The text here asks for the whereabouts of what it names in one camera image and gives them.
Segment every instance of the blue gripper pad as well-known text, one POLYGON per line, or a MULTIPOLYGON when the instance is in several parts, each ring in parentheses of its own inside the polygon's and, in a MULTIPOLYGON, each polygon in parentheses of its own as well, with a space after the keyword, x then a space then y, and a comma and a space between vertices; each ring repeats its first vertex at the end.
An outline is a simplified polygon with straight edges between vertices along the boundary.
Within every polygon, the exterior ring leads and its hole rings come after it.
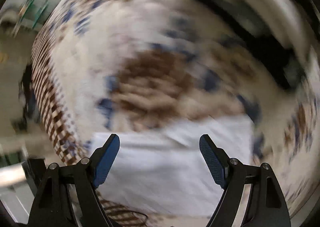
POLYGON ((113 161, 115 161, 115 158, 118 154, 119 148, 120 139, 116 135, 95 168, 94 179, 92 181, 95 189, 97 189, 99 185, 105 182, 113 161))
POLYGON ((199 148, 204 161, 210 170, 214 182, 221 186, 222 189, 225 189, 227 186, 227 181, 223 166, 203 136, 200 138, 199 148))

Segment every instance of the white cloth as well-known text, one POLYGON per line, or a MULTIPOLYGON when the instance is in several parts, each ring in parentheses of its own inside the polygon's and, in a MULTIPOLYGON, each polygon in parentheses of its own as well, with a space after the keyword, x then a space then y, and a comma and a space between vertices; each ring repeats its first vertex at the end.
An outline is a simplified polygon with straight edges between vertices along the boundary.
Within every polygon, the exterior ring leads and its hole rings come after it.
MULTIPOLYGON (((211 216, 223 190, 200 153, 203 134, 229 157, 249 163, 252 121, 246 115, 178 121, 160 130, 119 133, 119 153, 99 191, 110 201, 144 212, 211 216)), ((109 135, 95 133, 90 154, 109 135)))

